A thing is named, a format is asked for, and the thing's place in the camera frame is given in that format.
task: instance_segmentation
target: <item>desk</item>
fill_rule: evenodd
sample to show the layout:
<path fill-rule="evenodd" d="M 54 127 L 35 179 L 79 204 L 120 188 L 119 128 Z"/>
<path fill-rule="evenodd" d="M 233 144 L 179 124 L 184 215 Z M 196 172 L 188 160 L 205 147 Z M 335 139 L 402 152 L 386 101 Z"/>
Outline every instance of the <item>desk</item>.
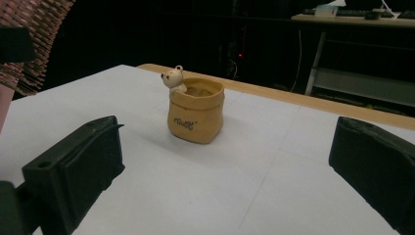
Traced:
<path fill-rule="evenodd" d="M 206 76 L 227 88 L 224 125 L 198 145 L 167 129 L 168 91 L 153 72 L 164 68 L 140 68 L 115 67 L 12 102 L 0 178 L 21 184 L 23 165 L 83 123 L 115 115 L 125 124 L 126 169 L 74 234 L 397 234 L 328 166 L 339 115 L 309 108 L 320 100 Z M 405 128 L 379 125 L 415 143 L 414 118 L 349 108 L 351 116 L 399 119 Z"/>
<path fill-rule="evenodd" d="M 374 27 L 398 27 L 413 29 L 415 31 L 415 21 L 407 19 L 384 19 L 367 21 L 358 17 L 335 17 L 316 18 L 310 15 L 299 14 L 292 17 L 292 20 L 299 22 L 309 22 L 316 24 L 337 24 L 374 26 Z M 322 31 L 318 44 L 314 63 L 310 71 L 310 76 L 305 89 L 305 94 L 310 95 L 314 86 L 345 92 L 348 94 L 363 96 L 372 99 L 383 100 L 397 103 L 409 107 L 415 107 L 415 83 L 408 81 L 398 81 L 382 77 L 355 74 L 338 70 L 322 70 L 318 68 L 321 52 L 324 47 L 326 32 Z"/>

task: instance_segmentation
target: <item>white table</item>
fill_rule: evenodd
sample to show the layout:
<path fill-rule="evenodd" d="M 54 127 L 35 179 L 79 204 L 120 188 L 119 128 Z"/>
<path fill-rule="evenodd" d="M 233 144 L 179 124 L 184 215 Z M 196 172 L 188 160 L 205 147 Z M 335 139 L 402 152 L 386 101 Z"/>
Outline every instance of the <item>white table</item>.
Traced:
<path fill-rule="evenodd" d="M 212 143 L 172 136 L 160 74 L 119 66 L 12 102 L 0 179 L 83 123 L 115 115 L 125 171 L 73 234 L 397 234 L 328 166 L 338 115 L 225 90 Z M 380 124 L 415 143 L 415 131 Z"/>

